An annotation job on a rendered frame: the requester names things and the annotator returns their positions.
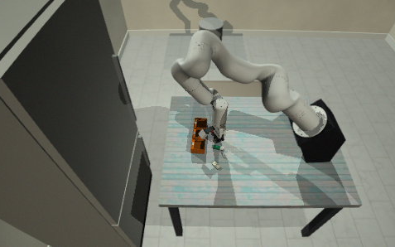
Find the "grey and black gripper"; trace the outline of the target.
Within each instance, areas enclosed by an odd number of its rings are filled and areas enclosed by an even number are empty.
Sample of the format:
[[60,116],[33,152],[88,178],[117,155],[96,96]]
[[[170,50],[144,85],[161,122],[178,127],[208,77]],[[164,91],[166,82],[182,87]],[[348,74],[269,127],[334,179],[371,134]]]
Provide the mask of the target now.
[[[211,124],[211,126],[214,126],[213,124]],[[214,139],[217,138],[217,143],[219,143],[221,140],[224,141],[224,136],[226,136],[226,127],[225,126],[221,126],[221,127],[215,127],[214,132]],[[222,131],[222,132],[221,132]]]

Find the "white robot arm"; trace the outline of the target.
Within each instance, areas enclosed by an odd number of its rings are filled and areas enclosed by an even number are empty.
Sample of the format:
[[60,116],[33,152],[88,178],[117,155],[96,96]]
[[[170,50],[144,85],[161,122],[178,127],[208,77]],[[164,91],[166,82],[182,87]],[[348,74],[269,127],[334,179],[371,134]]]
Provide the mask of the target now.
[[[259,80],[262,83],[264,108],[270,113],[282,111],[293,121],[293,129],[299,136],[316,136],[325,127],[325,111],[318,106],[311,107],[299,93],[288,89],[288,76],[283,67],[250,63],[229,51],[211,31],[200,30],[190,40],[186,59],[181,58],[173,63],[171,74],[197,102],[211,104],[212,124],[215,127],[225,126],[228,102],[200,79],[208,72],[211,60],[220,73],[231,80],[242,84]],[[214,126],[203,128],[198,134],[205,139],[209,132],[215,130]]]

